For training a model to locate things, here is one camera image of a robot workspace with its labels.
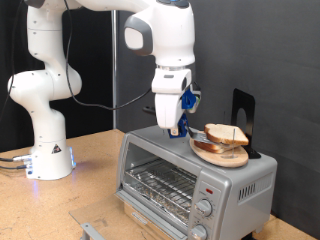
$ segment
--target black stand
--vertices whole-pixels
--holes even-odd
[[[252,233],[250,233],[247,236],[245,236],[244,238],[242,238],[241,240],[256,240],[256,239],[253,238]]]
[[[237,126],[238,111],[243,108],[246,113],[247,123],[246,123],[246,136],[249,139],[249,145],[243,148],[247,151],[249,159],[261,158],[261,155],[255,151],[252,145],[252,135],[253,135],[253,123],[254,123],[254,110],[256,101],[254,97],[250,94],[242,92],[241,90],[235,88],[233,91],[233,104],[232,104],[232,115],[231,115],[231,125]]]

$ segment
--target oven vent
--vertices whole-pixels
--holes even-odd
[[[272,174],[268,174],[255,182],[248,184],[247,186],[243,187],[239,191],[238,203],[243,202],[244,200],[248,199],[251,196],[262,192],[263,190],[269,188],[272,183]]]

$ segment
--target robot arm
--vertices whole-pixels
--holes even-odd
[[[178,122],[190,94],[194,62],[194,21],[185,0],[67,0],[70,9],[82,6],[95,11],[135,12],[125,24],[125,40],[138,55],[154,55],[156,64],[152,91],[156,93],[157,121],[161,128],[179,135]],[[72,152],[66,145],[65,120],[49,102],[71,97],[67,84],[66,60],[62,45],[64,0],[25,0],[28,9],[28,47],[32,56],[45,64],[44,70],[15,76],[10,96],[30,114],[35,144],[30,151],[33,167],[28,178],[59,179],[72,171]],[[74,94],[81,90],[79,74],[68,67]]]
[[[52,23],[49,23],[50,28],[61,28],[61,14],[65,10],[63,0],[26,0],[26,3],[31,6],[29,16],[32,16],[28,17],[30,19],[28,29],[34,25],[33,19],[38,15],[42,15],[40,16],[42,21],[39,22],[47,24],[50,15],[54,16]],[[127,47],[141,56],[155,56],[158,68],[155,71],[152,91],[156,93],[158,125],[163,129],[178,129],[178,122],[185,111],[182,106],[182,95],[192,82],[192,74],[187,66],[195,61],[194,19],[191,5],[185,0],[68,0],[68,3],[71,9],[84,6],[94,11],[126,10],[136,13],[125,24]],[[62,46],[49,47],[52,42],[32,38],[32,34],[28,35],[31,36],[29,37],[31,54],[35,52],[32,46],[39,46],[39,43],[47,44],[46,53],[52,52],[53,49],[62,49]],[[64,62],[62,54],[51,58],[52,61]],[[40,60],[48,65],[48,59]],[[55,92],[62,94],[65,91],[63,97],[70,97],[65,87]]]

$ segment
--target gray wall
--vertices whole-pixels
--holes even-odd
[[[197,81],[203,91],[191,126],[230,123],[232,92],[256,99],[253,146],[279,163],[272,210],[320,238],[320,1],[191,0],[196,24]],[[153,57],[125,46],[120,13],[118,102],[150,86]],[[153,95],[118,111],[124,132],[155,125],[141,111]]]

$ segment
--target cable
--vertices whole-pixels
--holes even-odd
[[[68,10],[68,15],[69,15],[69,20],[70,20],[70,36],[69,36],[69,40],[68,40],[68,47],[67,47],[67,54],[66,54],[66,75],[67,75],[67,80],[68,80],[68,86],[69,86],[69,90],[70,90],[70,93],[72,95],[72,98],[74,99],[74,101],[76,101],[76,103],[82,105],[82,106],[86,106],[86,107],[100,107],[100,108],[104,108],[104,109],[107,109],[107,110],[111,110],[111,111],[114,111],[114,110],[117,110],[117,109],[120,109],[120,108],[123,108],[123,107],[126,107],[136,101],[138,101],[139,99],[143,98],[144,96],[146,96],[150,91],[151,91],[151,88],[148,89],[148,91],[146,91],[144,94],[140,95],[139,97],[119,106],[119,107],[116,107],[116,108],[111,108],[111,107],[106,107],[104,105],[101,105],[101,104],[87,104],[87,103],[82,103],[80,102],[78,99],[76,99],[76,97],[74,96],[73,92],[72,92],[72,88],[71,88],[71,85],[70,85],[70,80],[69,80],[69,71],[68,71],[68,67],[69,67],[69,49],[70,49],[70,43],[71,43],[71,38],[72,38],[72,32],[73,32],[73,25],[72,25],[72,17],[71,17],[71,13],[70,13],[70,9],[69,9],[69,6],[68,6],[68,3],[67,3],[67,0],[64,0],[64,3],[66,5],[66,8]]]
[[[0,158],[1,162],[13,162],[13,159],[10,158]]]
[[[14,168],[8,168],[8,167],[3,167],[3,166],[0,166],[0,169],[9,169],[9,170],[19,170],[19,169],[26,169],[27,166],[26,165],[20,165],[20,166],[17,166],[17,167],[14,167]]]
[[[11,89],[12,89],[12,85],[13,85],[13,81],[14,81],[14,40],[15,40],[15,32],[16,32],[16,29],[17,29],[17,25],[18,25],[18,16],[19,16],[19,12],[20,12],[20,7],[21,7],[21,4],[24,0],[21,0],[20,3],[19,3],[19,6],[18,6],[18,9],[17,9],[17,13],[16,13],[16,17],[15,17],[15,20],[14,20],[14,23],[13,23],[13,31],[12,31],[12,39],[11,39],[11,42],[12,42],[12,46],[11,46],[11,68],[12,68],[12,81],[11,81],[11,85],[10,85],[10,89],[9,89],[9,92],[8,92],[8,95],[7,95],[7,98],[3,104],[3,108],[2,108],[2,111],[1,111],[1,115],[0,115],[0,123],[2,121],[2,118],[3,118],[3,115],[4,115],[4,110],[7,106],[7,102],[8,102],[8,99],[10,97],[10,93],[11,93]]]

